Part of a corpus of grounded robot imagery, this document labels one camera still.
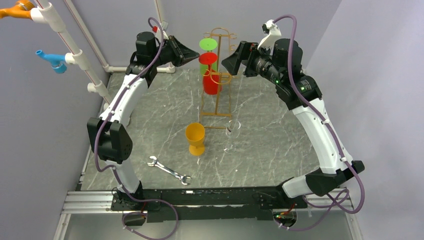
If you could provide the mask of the red plastic wine glass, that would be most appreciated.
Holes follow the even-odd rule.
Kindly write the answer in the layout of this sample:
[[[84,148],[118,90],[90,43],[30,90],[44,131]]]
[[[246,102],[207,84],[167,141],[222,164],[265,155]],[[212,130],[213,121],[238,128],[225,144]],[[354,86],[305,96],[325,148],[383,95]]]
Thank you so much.
[[[202,76],[202,84],[203,84],[203,90],[208,95],[217,95],[219,91],[221,91],[222,87],[218,84],[219,76],[217,74],[218,72],[218,65],[216,63],[216,70],[213,70],[211,67],[205,72]]]

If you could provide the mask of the clear wine glass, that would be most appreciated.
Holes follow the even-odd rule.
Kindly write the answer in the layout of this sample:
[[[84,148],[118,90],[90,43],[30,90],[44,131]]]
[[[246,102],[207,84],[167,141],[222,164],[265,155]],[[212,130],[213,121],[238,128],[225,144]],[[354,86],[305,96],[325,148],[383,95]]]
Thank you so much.
[[[241,132],[241,123],[236,120],[230,120],[225,128],[225,134],[228,140],[224,143],[223,149],[227,154],[234,153],[236,151],[235,140],[239,137]]]

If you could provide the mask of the orange plastic wine glass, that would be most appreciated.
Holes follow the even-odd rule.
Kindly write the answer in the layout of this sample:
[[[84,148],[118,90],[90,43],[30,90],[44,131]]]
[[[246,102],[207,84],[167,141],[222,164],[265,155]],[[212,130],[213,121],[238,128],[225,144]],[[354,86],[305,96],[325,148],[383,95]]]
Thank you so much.
[[[205,151],[205,128],[199,122],[190,123],[185,129],[188,150],[193,156],[200,156]]]

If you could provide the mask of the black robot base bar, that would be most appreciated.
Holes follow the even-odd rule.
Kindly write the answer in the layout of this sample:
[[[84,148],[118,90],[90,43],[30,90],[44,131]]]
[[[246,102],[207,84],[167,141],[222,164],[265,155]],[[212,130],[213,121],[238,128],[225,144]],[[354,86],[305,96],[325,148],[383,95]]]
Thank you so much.
[[[148,223],[178,220],[256,219],[271,221],[272,212],[307,208],[301,196],[288,198],[275,186],[141,189],[130,199],[116,191],[112,211],[147,213]]]

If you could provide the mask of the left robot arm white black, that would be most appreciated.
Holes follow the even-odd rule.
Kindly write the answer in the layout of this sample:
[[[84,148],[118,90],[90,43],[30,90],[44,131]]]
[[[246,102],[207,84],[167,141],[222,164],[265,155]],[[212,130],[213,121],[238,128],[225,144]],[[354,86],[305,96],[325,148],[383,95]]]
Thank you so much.
[[[157,67],[172,63],[181,67],[200,54],[174,36],[144,31],[136,36],[136,50],[126,68],[125,78],[112,102],[99,117],[91,117],[87,131],[98,172],[108,169],[117,181],[118,196],[131,210],[144,203],[143,185],[130,162],[133,141],[127,132],[130,116],[139,99],[157,75]]]

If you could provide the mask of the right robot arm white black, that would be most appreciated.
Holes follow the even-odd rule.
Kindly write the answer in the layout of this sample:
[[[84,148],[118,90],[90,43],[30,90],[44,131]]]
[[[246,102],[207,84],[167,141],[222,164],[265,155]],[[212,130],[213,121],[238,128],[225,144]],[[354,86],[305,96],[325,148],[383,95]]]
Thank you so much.
[[[241,65],[246,77],[261,76],[275,85],[278,97],[304,128],[315,153],[319,168],[282,182],[275,194],[276,203],[289,207],[295,197],[315,194],[324,196],[352,178],[358,178],[365,166],[353,160],[328,117],[322,92],[316,81],[302,72],[303,50],[294,41],[282,38],[273,50],[261,50],[256,42],[241,41],[237,49],[221,64],[236,75]]]

